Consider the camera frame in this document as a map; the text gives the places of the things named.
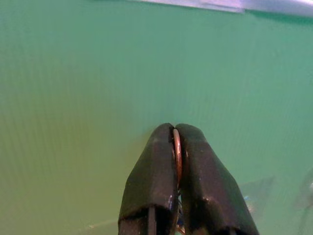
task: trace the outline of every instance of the clip jaw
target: clip jaw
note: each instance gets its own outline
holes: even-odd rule
[[[238,185],[198,128],[179,124],[186,235],[259,235]],[[119,235],[173,235],[178,222],[174,127],[159,126],[128,177]]]

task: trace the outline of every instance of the green surface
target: green surface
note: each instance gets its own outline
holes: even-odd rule
[[[312,40],[304,18],[1,0],[0,234],[116,219],[163,122],[203,130],[239,184],[275,176],[257,226],[296,234],[291,204],[313,167]],[[305,235],[312,224],[313,212]]]

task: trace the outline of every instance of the green background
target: green background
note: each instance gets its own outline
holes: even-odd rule
[[[0,1],[0,234],[71,235],[117,219],[164,122],[203,130],[239,184],[275,176],[257,226],[296,234],[292,202],[313,167],[313,20]],[[304,234],[312,224],[313,212]]]

